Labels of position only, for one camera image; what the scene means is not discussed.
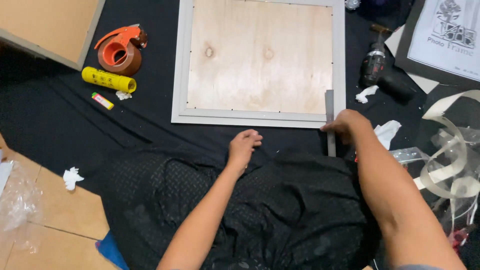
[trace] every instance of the crumpled tissue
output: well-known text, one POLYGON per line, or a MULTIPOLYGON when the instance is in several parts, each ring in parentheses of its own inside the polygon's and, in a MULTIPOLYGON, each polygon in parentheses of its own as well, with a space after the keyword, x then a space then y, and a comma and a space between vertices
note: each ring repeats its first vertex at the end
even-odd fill
POLYGON ((69 171, 65 170, 63 173, 63 180, 68 190, 74 190, 75 183, 83 179, 85 178, 78 175, 78 169, 75 167, 71 167, 69 171))
POLYGON ((378 125, 375 127, 374 131, 378 137, 378 140, 387 150, 390 150, 390 142, 395 137, 401 126, 402 125, 399 122, 392 120, 388 121, 383 126, 378 125))
POLYGON ((130 93, 125 93, 122 91, 117 91, 115 94, 120 100, 132 98, 132 95, 130 93))
POLYGON ((356 95, 355 99, 358 100, 358 102, 367 103, 368 102, 367 96, 375 94, 377 92, 377 89, 378 89, 378 86, 371 86, 369 88, 366 88, 360 94, 356 95))

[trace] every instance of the metal ruler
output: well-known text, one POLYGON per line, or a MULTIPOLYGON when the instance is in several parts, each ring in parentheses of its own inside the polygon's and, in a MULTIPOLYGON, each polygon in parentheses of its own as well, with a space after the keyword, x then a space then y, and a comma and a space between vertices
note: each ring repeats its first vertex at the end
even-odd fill
MULTIPOLYGON (((327 90, 325 92, 325 109, 327 114, 327 124, 330 124, 334 120, 334 110, 333 110, 333 90, 327 90)), ((336 149, 335 149, 335 133, 328 132, 327 133, 327 145, 328 145, 328 156, 329 157, 336 157, 336 149)))

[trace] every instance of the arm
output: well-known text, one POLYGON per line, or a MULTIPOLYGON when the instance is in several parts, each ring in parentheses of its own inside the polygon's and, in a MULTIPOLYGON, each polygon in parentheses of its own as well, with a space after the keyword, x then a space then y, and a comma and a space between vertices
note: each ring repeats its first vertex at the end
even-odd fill
POLYGON ((360 187, 385 240, 393 267, 425 264, 465 269, 412 177, 378 141, 370 122, 353 110, 342 111, 322 128, 353 142, 360 187))
POLYGON ((208 193, 173 236, 157 270, 196 270, 207 257, 238 178, 262 136, 255 130, 238 134, 230 143, 228 163, 208 193))

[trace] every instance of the person's left hand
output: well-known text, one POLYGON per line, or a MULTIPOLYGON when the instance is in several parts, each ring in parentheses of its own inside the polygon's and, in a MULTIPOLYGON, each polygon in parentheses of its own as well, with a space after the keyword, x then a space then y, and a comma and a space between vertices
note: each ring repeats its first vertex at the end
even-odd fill
POLYGON ((263 137, 258 134, 258 131, 253 129, 240 132, 230 142, 227 167, 238 170, 242 175, 255 151, 254 147, 262 145, 262 139, 263 137))

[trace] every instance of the hand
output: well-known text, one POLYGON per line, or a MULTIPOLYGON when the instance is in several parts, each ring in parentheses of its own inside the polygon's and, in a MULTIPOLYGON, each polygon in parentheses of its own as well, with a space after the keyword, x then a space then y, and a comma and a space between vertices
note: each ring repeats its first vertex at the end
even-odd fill
POLYGON ((335 132, 342 139, 343 144, 352 143, 352 130, 357 126, 372 127, 370 121, 356 110, 343 110, 336 119, 320 128, 323 132, 335 132))
POLYGON ((262 139, 263 137, 258 135, 258 131, 253 129, 240 132, 230 142, 227 167, 233 168, 239 172, 239 175, 242 175, 255 151, 254 147, 262 145, 262 139))

